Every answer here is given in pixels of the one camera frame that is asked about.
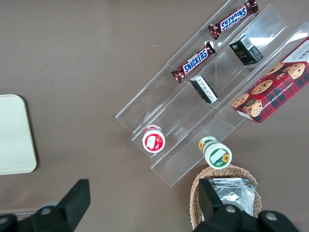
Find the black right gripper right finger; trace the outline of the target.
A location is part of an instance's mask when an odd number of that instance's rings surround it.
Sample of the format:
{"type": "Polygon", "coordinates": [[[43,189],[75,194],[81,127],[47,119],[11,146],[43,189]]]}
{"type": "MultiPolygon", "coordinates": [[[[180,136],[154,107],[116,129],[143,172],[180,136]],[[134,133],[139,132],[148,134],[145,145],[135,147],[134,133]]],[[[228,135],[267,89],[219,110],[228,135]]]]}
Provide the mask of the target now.
{"type": "Polygon", "coordinates": [[[257,218],[237,206],[223,204],[209,180],[199,180],[199,205],[205,220],[195,232],[297,232],[291,220],[276,211],[262,211],[257,218]]]}

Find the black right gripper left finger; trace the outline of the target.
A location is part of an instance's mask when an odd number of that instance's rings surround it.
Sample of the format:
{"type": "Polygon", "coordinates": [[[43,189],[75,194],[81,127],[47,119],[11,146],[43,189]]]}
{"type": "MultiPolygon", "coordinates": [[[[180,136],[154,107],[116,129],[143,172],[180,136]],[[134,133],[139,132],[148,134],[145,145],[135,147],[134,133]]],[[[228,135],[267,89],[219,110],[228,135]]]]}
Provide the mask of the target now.
{"type": "Polygon", "coordinates": [[[90,205],[88,179],[80,179],[55,206],[46,206],[18,221],[14,214],[0,217],[2,232],[73,232],[90,205]]]}

